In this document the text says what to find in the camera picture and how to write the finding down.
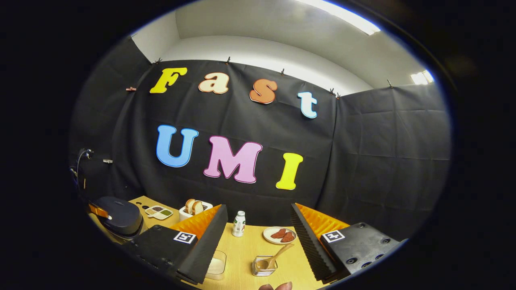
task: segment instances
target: plate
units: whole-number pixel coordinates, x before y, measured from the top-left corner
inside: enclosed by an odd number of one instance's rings
[[[281,238],[271,238],[270,236],[272,234],[275,234],[277,233],[280,229],[286,229],[286,233],[288,232],[292,232],[292,235],[294,236],[294,239],[291,240],[291,241],[288,241],[288,242],[285,242],[285,243],[282,243],[280,242],[281,241]],[[284,227],[270,227],[270,228],[266,228],[264,231],[263,231],[263,237],[273,243],[273,244],[276,244],[276,245],[286,245],[286,244],[290,244],[292,243],[293,241],[295,241],[297,239],[297,234],[296,232],[294,232],[293,230],[289,230],[287,228],[284,228]]]

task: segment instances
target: wire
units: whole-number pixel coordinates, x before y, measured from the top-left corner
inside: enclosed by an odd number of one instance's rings
[[[88,153],[88,151],[91,151],[91,150],[88,150],[88,149],[81,150],[81,152],[79,154],[79,157],[77,158],[77,167],[75,168],[75,172],[73,172],[73,167],[70,167],[70,170],[72,171],[72,174],[75,175],[74,182],[75,182],[75,185],[77,185],[77,190],[80,190],[80,186],[79,186],[79,163],[80,163],[80,159],[82,158],[84,153]]]

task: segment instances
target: wooden table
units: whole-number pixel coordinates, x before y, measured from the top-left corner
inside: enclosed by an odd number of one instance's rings
[[[130,200],[130,202],[134,204],[136,204],[136,202],[142,203],[136,205],[140,209],[148,228],[156,224],[162,225],[163,227],[170,227],[179,222],[179,211],[175,208],[155,202],[145,196]],[[144,212],[144,209],[141,208],[143,205],[164,206],[171,209],[173,215],[165,220],[149,218]],[[276,288],[280,284],[289,281],[292,281],[293,289],[295,290],[314,290],[323,287],[324,285],[320,281],[315,280],[299,239],[296,239],[293,242],[294,246],[277,259],[278,269],[273,274],[267,277],[253,276],[251,263],[256,256],[275,255],[283,247],[283,245],[272,244],[263,237],[263,230],[266,228],[267,227],[247,224],[244,235],[242,237],[235,237],[231,234],[233,224],[226,223],[224,232],[217,246],[217,250],[224,252],[227,256],[224,278],[222,280],[206,278],[203,284],[197,285],[190,284],[186,281],[183,282],[206,290],[258,290],[258,288],[264,284],[270,284],[272,287]]]

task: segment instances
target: white wall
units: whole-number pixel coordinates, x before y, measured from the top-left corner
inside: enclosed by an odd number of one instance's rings
[[[372,87],[346,69],[311,52],[280,42],[240,36],[204,36],[180,39],[162,60],[208,59],[261,67],[293,76],[340,95],[370,90]]]
[[[145,57],[154,62],[179,41],[175,11],[152,21],[131,35]]]

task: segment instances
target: screw hole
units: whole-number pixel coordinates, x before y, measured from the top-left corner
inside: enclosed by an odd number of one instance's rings
[[[346,261],[346,264],[351,265],[351,264],[355,263],[357,260],[358,260],[357,258],[351,258]]]

